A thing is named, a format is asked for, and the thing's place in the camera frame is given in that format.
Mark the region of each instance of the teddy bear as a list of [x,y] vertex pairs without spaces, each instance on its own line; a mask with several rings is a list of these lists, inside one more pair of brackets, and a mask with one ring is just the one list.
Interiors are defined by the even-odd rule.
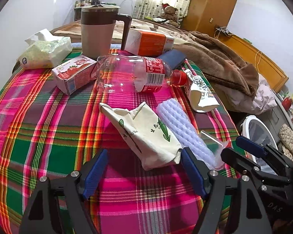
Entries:
[[166,19],[169,21],[169,23],[172,26],[178,27],[178,16],[176,15],[176,12],[178,11],[177,8],[174,8],[173,6],[170,6],[168,3],[163,4],[162,7],[164,10],[164,13],[162,13],[159,18]]

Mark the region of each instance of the screw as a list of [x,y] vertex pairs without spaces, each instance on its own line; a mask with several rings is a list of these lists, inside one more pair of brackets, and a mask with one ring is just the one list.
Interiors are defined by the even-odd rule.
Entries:
[[72,171],[71,176],[72,177],[77,177],[79,175],[79,171]]
[[242,180],[243,180],[243,181],[249,181],[250,178],[249,178],[248,176],[246,176],[246,175],[243,175],[243,176],[242,176]]
[[218,171],[216,171],[216,170],[211,170],[211,171],[209,172],[209,174],[211,174],[213,177],[216,177],[216,176],[218,176]]
[[42,176],[42,177],[40,177],[40,182],[44,182],[44,181],[46,181],[47,180],[47,176]]

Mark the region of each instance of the juice box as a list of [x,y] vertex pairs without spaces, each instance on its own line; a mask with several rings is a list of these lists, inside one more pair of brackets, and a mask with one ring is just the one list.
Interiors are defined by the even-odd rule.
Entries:
[[130,29],[125,50],[134,55],[160,56],[172,49],[174,37],[142,29]]
[[71,95],[80,87],[96,79],[95,66],[95,60],[80,55],[53,68],[53,79],[62,92]]

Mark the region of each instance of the mug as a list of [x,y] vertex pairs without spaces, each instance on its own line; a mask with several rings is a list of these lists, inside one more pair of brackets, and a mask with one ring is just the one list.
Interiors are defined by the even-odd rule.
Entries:
[[81,9],[81,42],[84,56],[96,60],[97,57],[109,53],[116,20],[125,23],[121,50],[125,49],[132,18],[130,15],[118,14],[119,8],[99,4]]

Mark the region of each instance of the plaid tablecloth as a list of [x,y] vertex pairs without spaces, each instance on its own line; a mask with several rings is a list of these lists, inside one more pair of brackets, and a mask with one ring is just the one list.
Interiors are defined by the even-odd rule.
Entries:
[[[67,59],[79,54],[73,52]],[[183,66],[202,76],[192,62]],[[194,194],[182,165],[144,171],[138,157],[98,109],[100,102],[131,110],[145,101],[155,110],[171,97],[178,99],[197,130],[231,140],[235,147],[238,134],[224,107],[194,114],[181,87],[154,95],[107,94],[97,92],[95,83],[90,83],[69,97],[55,86],[50,69],[15,72],[0,92],[0,224],[5,232],[18,233],[39,177],[66,176],[80,169],[99,148],[107,148],[107,171],[87,204],[98,231],[191,233],[203,201]],[[237,175],[229,166],[222,174]],[[60,206],[66,232],[72,233],[64,200],[60,199]],[[226,219],[228,206],[226,198],[221,220]]]

